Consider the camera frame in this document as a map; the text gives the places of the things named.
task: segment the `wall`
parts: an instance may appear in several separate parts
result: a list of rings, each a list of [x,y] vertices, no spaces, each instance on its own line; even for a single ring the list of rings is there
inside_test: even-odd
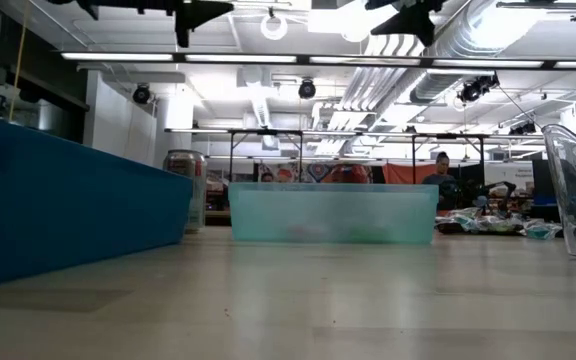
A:
[[[88,75],[84,145],[146,165],[154,162],[157,120],[106,84],[98,71]]]
[[[192,135],[188,133],[170,133],[165,132],[169,115],[174,116],[171,112],[171,99],[161,99],[157,102],[157,126],[156,126],[156,144],[154,149],[155,167],[161,167],[164,163],[169,150],[190,149],[192,148]]]

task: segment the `poster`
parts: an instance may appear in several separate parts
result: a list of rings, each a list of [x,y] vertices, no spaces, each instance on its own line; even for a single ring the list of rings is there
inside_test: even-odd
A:
[[[532,163],[486,164],[484,169],[486,184],[507,181],[517,185],[516,196],[532,195],[535,188]]]
[[[257,165],[259,182],[299,182],[299,163]],[[301,182],[371,184],[370,166],[357,164],[311,163],[303,164]]]

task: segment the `air duct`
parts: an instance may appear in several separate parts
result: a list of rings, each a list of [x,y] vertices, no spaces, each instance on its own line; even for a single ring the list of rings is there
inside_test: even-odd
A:
[[[239,69],[237,86],[248,87],[248,97],[260,128],[272,128],[268,101],[266,100],[267,92],[264,89],[270,85],[270,71],[268,69],[259,65],[248,65]],[[276,136],[264,136],[262,147],[264,150],[279,150],[279,139]]]
[[[426,49],[424,56],[498,56],[523,37],[544,14],[541,10],[497,8],[498,2],[499,0],[471,0],[447,25],[441,37]],[[408,106],[406,111],[402,111],[404,108],[398,104],[430,104],[455,86],[461,78],[461,75],[428,74],[425,70],[406,71],[395,91],[378,108],[378,119],[384,123],[377,125],[392,128],[408,122],[426,107]]]

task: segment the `ventilation pipe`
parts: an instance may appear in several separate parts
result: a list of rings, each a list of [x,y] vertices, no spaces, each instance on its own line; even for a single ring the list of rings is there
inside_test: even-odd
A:
[[[523,37],[545,14],[543,10],[497,8],[499,0],[472,0],[464,6],[445,32],[424,51],[424,56],[495,57]],[[414,102],[430,104],[456,86],[460,75],[429,74],[407,70],[397,88],[377,109],[376,126],[390,131],[407,123],[427,107],[400,105]]]
[[[423,46],[412,35],[371,36],[366,48],[368,56],[417,56]],[[339,109],[350,112],[337,112],[333,114],[328,130],[353,130],[386,96],[388,91],[403,74],[401,69],[393,68],[358,68],[346,88]],[[334,155],[341,150],[345,140],[324,139],[317,149],[317,155]]]
[[[259,65],[248,65],[240,69],[237,84],[244,83],[248,87],[248,97],[252,103],[252,110],[257,118],[260,128],[272,128],[270,110],[266,99],[266,89],[270,86],[270,72]],[[264,150],[279,150],[279,139],[276,136],[262,137]]]

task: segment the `person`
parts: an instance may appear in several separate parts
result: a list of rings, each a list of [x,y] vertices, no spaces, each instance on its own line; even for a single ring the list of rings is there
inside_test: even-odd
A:
[[[454,184],[456,182],[455,178],[448,174],[448,168],[450,168],[450,158],[448,157],[448,154],[442,151],[439,153],[439,155],[437,155],[435,173],[426,176],[422,181],[422,184],[424,185],[439,186],[439,204],[437,205],[439,210],[450,210],[454,208],[454,204],[449,204],[449,201],[447,201],[446,198],[441,195],[442,184],[447,182]]]
[[[444,181],[454,181],[455,178],[448,175],[448,168],[450,167],[450,158],[445,152],[440,152],[437,155],[435,173],[430,174],[424,178],[422,184],[424,185],[441,185]]]
[[[275,181],[275,177],[272,175],[272,173],[264,173],[263,175],[261,175],[261,182],[274,182]]]

